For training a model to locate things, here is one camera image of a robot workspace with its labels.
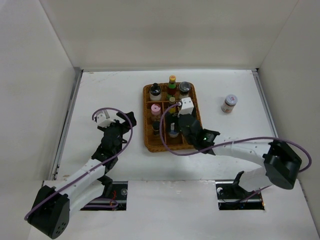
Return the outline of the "clear lid powder jar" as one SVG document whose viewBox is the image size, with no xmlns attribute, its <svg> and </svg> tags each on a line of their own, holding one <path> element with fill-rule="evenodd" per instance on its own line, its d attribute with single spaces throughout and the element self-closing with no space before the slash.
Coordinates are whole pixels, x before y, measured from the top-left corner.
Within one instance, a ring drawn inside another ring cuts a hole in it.
<svg viewBox="0 0 320 240">
<path fill-rule="evenodd" d="M 187 81 L 183 81 L 178 86 L 179 90 L 179 99 L 188 98 L 190 95 L 191 84 Z"/>
</svg>

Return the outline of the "pink cap spice jar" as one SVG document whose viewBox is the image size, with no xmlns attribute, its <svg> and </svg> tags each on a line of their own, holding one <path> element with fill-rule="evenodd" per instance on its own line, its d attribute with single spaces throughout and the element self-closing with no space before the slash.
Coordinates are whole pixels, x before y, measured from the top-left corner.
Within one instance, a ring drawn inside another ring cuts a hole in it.
<svg viewBox="0 0 320 240">
<path fill-rule="evenodd" d="M 151 105 L 151 117 L 152 122 L 159 122 L 162 116 L 161 106 L 157 103 Z"/>
</svg>

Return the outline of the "black cap pepper shaker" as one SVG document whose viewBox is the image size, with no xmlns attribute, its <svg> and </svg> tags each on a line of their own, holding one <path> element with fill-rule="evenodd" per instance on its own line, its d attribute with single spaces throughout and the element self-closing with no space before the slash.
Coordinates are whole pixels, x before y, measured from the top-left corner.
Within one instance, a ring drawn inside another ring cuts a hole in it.
<svg viewBox="0 0 320 240">
<path fill-rule="evenodd" d="M 152 123 L 152 132 L 153 132 L 154 136 L 160 135 L 160 122 L 159 121 L 154 121 Z"/>
</svg>

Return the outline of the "yellow oil bottle brown cap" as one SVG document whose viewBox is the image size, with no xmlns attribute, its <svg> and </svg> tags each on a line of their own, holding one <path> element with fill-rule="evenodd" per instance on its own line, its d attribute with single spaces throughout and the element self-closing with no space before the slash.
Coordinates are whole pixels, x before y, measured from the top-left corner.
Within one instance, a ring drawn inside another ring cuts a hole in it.
<svg viewBox="0 0 320 240">
<path fill-rule="evenodd" d="M 174 106 L 175 104 L 176 104 L 176 98 L 174 96 L 171 96 L 169 98 L 169 105 L 168 105 L 169 107 L 168 112 L 170 114 L 174 114 L 176 112 L 176 107 Z"/>
</svg>

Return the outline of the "red sauce bottle yellow cap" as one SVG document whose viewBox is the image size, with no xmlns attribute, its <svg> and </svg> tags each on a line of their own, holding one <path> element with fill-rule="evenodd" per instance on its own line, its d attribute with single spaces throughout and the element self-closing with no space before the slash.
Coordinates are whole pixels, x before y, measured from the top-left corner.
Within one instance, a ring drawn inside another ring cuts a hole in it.
<svg viewBox="0 0 320 240">
<path fill-rule="evenodd" d="M 170 99 L 176 94 L 177 91 L 177 85 L 176 85 L 176 76 L 171 75 L 169 77 L 169 82 L 167 85 L 167 99 Z"/>
</svg>

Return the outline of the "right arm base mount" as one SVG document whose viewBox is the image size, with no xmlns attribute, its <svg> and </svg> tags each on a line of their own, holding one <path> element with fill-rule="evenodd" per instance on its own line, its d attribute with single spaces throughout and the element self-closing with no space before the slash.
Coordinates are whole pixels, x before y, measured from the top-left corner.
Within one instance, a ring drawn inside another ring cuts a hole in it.
<svg viewBox="0 0 320 240">
<path fill-rule="evenodd" d="M 244 171 L 239 172 L 233 182 L 216 182 L 217 205 L 221 211 L 264 210 L 261 193 L 248 192 L 239 186 Z"/>
</svg>

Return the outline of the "red label white lid jar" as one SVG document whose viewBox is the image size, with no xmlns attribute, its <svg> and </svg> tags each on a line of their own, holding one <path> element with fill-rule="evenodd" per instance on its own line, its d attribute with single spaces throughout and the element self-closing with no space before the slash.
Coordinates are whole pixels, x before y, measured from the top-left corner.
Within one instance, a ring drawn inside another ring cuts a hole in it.
<svg viewBox="0 0 320 240">
<path fill-rule="evenodd" d="M 224 113 L 231 113 L 237 102 L 238 98 L 234 94 L 229 94 L 225 97 L 221 110 Z"/>
</svg>

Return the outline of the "black cap white powder bottle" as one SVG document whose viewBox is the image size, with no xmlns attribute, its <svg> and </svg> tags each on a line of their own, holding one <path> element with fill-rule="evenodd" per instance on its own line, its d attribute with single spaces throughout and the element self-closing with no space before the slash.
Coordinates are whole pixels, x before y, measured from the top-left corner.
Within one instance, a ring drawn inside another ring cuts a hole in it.
<svg viewBox="0 0 320 240">
<path fill-rule="evenodd" d="M 157 83 L 153 83 L 149 89 L 149 97 L 153 102 L 158 102 L 162 99 L 162 90 Z"/>
</svg>

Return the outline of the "silver lid blue label jar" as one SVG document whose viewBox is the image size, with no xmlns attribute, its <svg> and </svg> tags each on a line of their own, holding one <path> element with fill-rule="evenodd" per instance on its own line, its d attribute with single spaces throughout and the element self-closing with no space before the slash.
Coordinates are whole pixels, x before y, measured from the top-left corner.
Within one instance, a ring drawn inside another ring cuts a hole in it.
<svg viewBox="0 0 320 240">
<path fill-rule="evenodd" d="M 171 130 L 169 133 L 168 133 L 169 137 L 170 138 L 177 138 L 179 136 L 179 132 L 176 131 L 176 130 Z"/>
</svg>

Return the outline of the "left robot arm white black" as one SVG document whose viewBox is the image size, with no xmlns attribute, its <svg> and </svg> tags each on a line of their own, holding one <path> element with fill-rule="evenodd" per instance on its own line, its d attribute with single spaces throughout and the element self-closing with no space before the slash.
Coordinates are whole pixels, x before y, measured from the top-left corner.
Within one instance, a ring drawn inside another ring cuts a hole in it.
<svg viewBox="0 0 320 240">
<path fill-rule="evenodd" d="M 137 120 L 132 111 L 124 113 L 117 109 L 118 119 L 111 119 L 108 111 L 108 107 L 103 107 L 91 116 L 103 136 L 90 159 L 59 184 L 42 186 L 31 210 L 24 217 L 31 226 L 52 240 L 64 232 L 74 212 L 88 207 L 95 198 L 105 200 L 112 195 L 112 179 L 107 173 L 129 146 L 131 140 L 124 139 L 124 135 L 133 133 Z"/>
</svg>

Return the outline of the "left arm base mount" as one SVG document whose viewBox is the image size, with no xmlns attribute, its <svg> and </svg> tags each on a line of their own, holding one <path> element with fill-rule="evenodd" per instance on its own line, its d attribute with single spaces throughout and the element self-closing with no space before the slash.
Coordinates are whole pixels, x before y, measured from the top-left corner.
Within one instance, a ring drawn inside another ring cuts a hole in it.
<svg viewBox="0 0 320 240">
<path fill-rule="evenodd" d="M 104 176 L 98 179 L 104 186 L 101 196 L 85 205 L 82 211 L 125 211 L 129 183 L 127 181 L 113 181 Z"/>
</svg>

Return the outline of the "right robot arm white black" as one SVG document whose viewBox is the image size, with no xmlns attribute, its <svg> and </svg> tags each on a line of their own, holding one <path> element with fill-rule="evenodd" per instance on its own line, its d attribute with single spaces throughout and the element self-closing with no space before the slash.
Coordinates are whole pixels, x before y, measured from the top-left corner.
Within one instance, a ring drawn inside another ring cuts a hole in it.
<svg viewBox="0 0 320 240">
<path fill-rule="evenodd" d="M 245 160 L 259 167 L 251 171 L 240 171 L 232 192 L 238 198 L 249 192 L 275 185 L 281 189 L 294 188 L 302 160 L 283 140 L 274 137 L 235 140 L 208 130 L 191 114 L 177 116 L 178 129 L 197 153 L 227 156 Z"/>
</svg>

